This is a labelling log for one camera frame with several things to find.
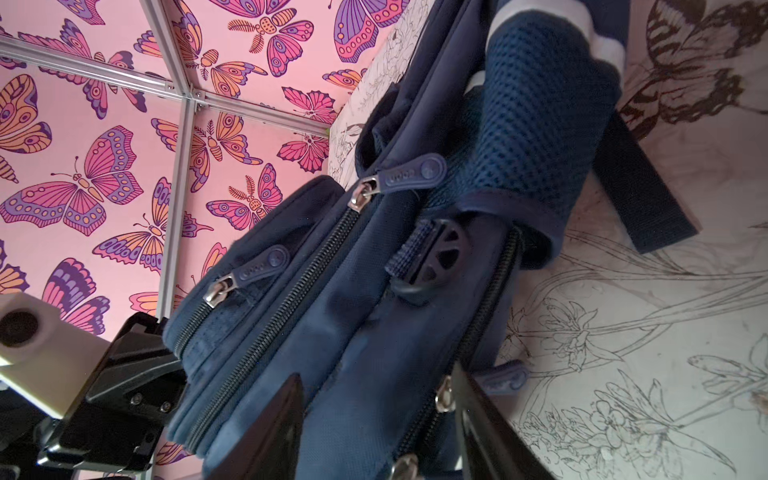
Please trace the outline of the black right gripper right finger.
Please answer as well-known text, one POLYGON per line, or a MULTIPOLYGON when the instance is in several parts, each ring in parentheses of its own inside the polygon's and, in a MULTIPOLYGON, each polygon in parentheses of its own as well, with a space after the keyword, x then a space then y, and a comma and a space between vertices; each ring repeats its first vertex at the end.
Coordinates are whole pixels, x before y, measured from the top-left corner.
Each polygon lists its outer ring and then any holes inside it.
POLYGON ((452 389, 463 479, 554 479, 460 363, 452 389))

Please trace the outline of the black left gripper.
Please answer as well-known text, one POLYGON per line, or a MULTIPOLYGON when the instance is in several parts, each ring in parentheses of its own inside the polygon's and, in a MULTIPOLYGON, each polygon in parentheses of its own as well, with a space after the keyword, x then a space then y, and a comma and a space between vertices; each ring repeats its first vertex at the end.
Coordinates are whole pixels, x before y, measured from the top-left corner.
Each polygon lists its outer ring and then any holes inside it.
POLYGON ((186 388, 181 361, 163 342, 168 320, 137 312, 118 332, 73 405, 54 422, 37 464, 140 474, 186 388))

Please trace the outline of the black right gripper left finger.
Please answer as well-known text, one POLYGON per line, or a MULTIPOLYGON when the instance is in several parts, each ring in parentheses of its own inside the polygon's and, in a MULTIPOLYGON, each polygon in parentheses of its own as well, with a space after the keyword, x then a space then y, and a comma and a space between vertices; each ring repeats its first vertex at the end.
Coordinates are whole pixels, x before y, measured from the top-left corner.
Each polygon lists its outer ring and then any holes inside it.
POLYGON ((291 374, 207 479, 294 479, 303 428, 303 384, 291 374))

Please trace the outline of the navy blue student backpack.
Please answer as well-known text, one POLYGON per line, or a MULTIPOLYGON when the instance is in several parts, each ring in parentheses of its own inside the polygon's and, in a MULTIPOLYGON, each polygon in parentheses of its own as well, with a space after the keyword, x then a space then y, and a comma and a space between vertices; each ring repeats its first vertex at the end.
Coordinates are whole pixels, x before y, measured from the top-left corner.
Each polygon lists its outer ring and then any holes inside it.
POLYGON ((522 270, 555 259, 590 174, 634 248, 693 236, 619 110, 627 1, 440 1, 372 112, 349 188, 286 198, 186 296, 164 332, 187 378, 168 439, 234 477, 256 422, 303 387, 299 479, 419 479, 457 461, 456 364, 495 363, 522 270))

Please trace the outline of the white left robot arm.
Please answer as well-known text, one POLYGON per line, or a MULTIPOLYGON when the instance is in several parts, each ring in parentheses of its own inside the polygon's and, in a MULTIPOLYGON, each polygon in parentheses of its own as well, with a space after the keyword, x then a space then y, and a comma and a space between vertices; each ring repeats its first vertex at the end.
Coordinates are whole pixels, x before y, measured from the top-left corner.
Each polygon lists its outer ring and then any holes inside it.
POLYGON ((40 299, 2 296, 2 478, 152 478, 186 382, 162 327, 136 313, 107 341, 40 299))

